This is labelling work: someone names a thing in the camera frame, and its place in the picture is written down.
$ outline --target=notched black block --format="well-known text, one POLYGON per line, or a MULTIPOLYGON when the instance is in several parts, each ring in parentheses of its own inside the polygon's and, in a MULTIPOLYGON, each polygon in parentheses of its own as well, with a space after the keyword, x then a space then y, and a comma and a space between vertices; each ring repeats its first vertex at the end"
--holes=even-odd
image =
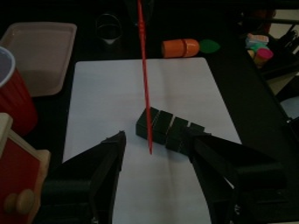
POLYGON ((165 143, 166 132, 170 126, 173 114, 160 111, 153 124, 153 141, 158 144, 165 143))
POLYGON ((179 152, 181 145, 181 127, 188 125, 188 121, 180 117, 175 117, 172 127, 169 128, 165 140, 165 149, 179 152))
MULTIPOLYGON (((196 130, 196 132, 199 131, 199 132, 204 133, 204 127, 200 126, 199 124, 196 124, 196 123, 192 122, 189 127, 191 127, 193 130, 196 130)), ((189 149, 185 147, 185 145, 184 145, 183 143, 180 144, 179 152, 180 152, 183 155, 189 156, 189 149)))
MULTIPOLYGON (((158 110, 156 108, 150 108, 152 126, 154 124, 157 114, 158 114, 158 110)), ((146 139, 145 110, 136 121, 134 133, 137 136, 146 139)))

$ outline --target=red plastic cup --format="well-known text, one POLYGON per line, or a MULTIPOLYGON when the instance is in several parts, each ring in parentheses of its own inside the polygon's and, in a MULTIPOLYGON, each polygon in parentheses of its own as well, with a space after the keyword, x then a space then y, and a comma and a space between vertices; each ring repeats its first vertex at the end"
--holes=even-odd
POLYGON ((26 135, 36 123, 33 100, 14 67, 14 56, 0 46, 0 112, 13 118, 12 130, 26 135))

